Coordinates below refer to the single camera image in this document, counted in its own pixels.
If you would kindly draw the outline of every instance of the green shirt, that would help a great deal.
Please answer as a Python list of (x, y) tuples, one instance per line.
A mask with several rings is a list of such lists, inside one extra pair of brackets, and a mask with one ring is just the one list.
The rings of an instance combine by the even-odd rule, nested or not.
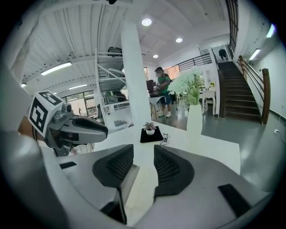
[(168, 91), (168, 87), (169, 87), (169, 85), (171, 83), (171, 79), (170, 79), (168, 74), (163, 73), (163, 75), (158, 78), (158, 83), (160, 85), (163, 84), (163, 83), (168, 83), (168, 85), (166, 87), (160, 87), (160, 89), (161, 89), (160, 93), (164, 94), (164, 93), (166, 93)]

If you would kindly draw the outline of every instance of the ceiling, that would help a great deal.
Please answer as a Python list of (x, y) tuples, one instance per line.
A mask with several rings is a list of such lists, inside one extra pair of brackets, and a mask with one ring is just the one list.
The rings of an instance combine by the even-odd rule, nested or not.
[[(53, 0), (41, 13), (36, 39), (29, 51), (23, 72), (26, 90), (32, 95), (39, 90), (57, 92), (60, 97), (92, 90), (95, 85), (95, 49), (121, 47), (120, 23), (132, 0), (118, 0), (109, 5), (105, 0)], [(152, 19), (150, 26), (141, 24)], [(220, 35), (228, 17), (224, 0), (152, 0), (137, 28), (143, 60), (158, 63), (170, 54), (199, 41)], [(178, 37), (182, 43), (176, 43)], [(72, 61), (72, 66), (47, 76), (40, 73), (59, 63)], [(68, 88), (87, 84), (75, 90)]]

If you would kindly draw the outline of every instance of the blue shorts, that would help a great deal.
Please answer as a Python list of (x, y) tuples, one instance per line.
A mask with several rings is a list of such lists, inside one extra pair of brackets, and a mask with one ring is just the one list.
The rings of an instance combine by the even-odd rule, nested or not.
[(168, 105), (168, 104), (171, 103), (171, 95), (169, 94), (169, 91), (168, 91), (168, 92), (165, 92), (165, 93), (163, 93), (163, 94), (161, 94), (161, 96), (164, 96), (164, 97), (162, 97), (162, 98), (160, 99), (160, 102), (161, 102), (162, 104)]

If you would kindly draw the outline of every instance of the small succulent plant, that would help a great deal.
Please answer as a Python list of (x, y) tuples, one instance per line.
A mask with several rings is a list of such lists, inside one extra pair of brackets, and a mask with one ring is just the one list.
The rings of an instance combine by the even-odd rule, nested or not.
[(155, 129), (157, 129), (156, 127), (155, 127), (155, 125), (154, 125), (154, 123), (145, 123), (145, 125), (144, 125), (144, 130), (155, 130)]

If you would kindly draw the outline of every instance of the dark wooden stair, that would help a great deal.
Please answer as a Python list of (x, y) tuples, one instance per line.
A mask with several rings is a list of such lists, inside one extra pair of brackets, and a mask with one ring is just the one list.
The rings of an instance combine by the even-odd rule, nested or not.
[(233, 62), (218, 63), (225, 85), (225, 116), (261, 122), (251, 89)]

